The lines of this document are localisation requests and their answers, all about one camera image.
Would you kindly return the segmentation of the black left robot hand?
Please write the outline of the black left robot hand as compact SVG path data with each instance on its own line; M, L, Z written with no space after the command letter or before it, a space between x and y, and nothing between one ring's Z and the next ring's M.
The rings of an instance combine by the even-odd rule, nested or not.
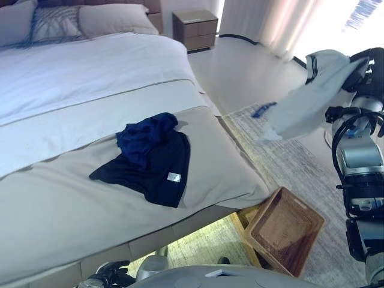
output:
M136 282L136 279L127 274L129 264L129 260L110 262L102 266L95 277L102 281L104 287L130 286Z

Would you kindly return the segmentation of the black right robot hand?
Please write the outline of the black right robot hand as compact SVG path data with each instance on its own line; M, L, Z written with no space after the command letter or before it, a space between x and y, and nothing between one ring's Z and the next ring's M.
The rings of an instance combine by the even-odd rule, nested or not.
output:
M383 98L383 48L375 47L356 53L351 64L358 64L342 88L358 95Z

